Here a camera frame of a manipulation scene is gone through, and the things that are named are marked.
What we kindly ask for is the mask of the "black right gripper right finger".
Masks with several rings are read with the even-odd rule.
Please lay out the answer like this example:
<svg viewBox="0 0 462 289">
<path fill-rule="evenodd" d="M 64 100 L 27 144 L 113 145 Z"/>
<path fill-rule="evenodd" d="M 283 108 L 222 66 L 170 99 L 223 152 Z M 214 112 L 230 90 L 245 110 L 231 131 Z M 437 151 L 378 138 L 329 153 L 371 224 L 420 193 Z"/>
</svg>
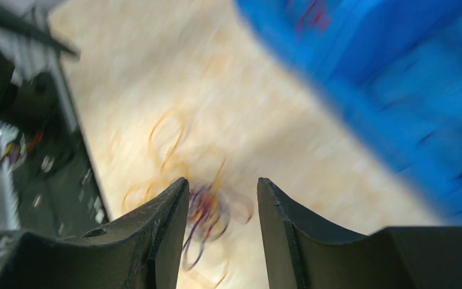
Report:
<svg viewBox="0 0 462 289">
<path fill-rule="evenodd" d="M 267 178 L 258 212 L 271 288 L 462 288 L 462 226 L 341 227 Z"/>
</svg>

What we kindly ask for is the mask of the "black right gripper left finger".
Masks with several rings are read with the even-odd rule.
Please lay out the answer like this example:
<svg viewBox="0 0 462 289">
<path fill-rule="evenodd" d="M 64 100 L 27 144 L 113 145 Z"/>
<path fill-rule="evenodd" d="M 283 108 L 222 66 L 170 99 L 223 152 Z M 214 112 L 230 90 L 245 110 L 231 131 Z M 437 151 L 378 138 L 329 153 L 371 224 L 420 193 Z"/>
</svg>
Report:
<svg viewBox="0 0 462 289">
<path fill-rule="evenodd" d="M 81 237 L 0 232 L 0 288 L 175 288 L 188 203 L 179 178 Z"/>
</svg>

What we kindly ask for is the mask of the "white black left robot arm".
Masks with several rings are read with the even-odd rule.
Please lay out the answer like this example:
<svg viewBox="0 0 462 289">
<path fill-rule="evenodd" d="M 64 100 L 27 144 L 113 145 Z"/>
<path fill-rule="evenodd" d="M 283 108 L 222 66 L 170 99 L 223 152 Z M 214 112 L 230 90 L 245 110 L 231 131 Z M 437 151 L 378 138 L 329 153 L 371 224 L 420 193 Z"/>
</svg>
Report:
<svg viewBox="0 0 462 289">
<path fill-rule="evenodd" d="M 23 131 L 79 131 L 62 56 L 78 50 L 48 24 L 57 1 L 0 1 L 0 120 Z"/>
</svg>

